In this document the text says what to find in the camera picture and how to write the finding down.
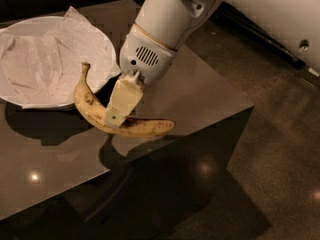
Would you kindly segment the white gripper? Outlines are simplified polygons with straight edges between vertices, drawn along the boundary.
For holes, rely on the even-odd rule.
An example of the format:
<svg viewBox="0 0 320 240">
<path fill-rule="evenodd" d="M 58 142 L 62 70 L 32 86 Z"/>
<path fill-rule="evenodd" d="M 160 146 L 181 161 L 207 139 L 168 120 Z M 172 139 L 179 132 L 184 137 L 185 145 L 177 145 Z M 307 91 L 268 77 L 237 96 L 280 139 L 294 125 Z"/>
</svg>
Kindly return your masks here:
<svg viewBox="0 0 320 240">
<path fill-rule="evenodd" d="M 143 97 L 144 85 L 160 79 L 177 52 L 163 46 L 134 24 L 120 50 L 120 68 L 126 75 L 116 81 L 106 107 L 105 123 L 119 128 Z"/>
</svg>

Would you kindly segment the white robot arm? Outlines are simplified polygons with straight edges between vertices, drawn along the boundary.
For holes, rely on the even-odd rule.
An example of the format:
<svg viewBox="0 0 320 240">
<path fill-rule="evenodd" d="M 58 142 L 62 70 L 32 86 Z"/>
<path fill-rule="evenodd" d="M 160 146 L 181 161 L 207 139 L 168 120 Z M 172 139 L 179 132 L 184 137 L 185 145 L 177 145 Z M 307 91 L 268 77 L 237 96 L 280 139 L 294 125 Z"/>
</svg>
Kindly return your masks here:
<svg viewBox="0 0 320 240">
<path fill-rule="evenodd" d="M 120 51 L 106 122 L 120 126 L 159 79 L 188 36 L 212 15 L 264 35 L 293 58 L 320 70 L 320 0 L 145 0 Z"/>
</svg>

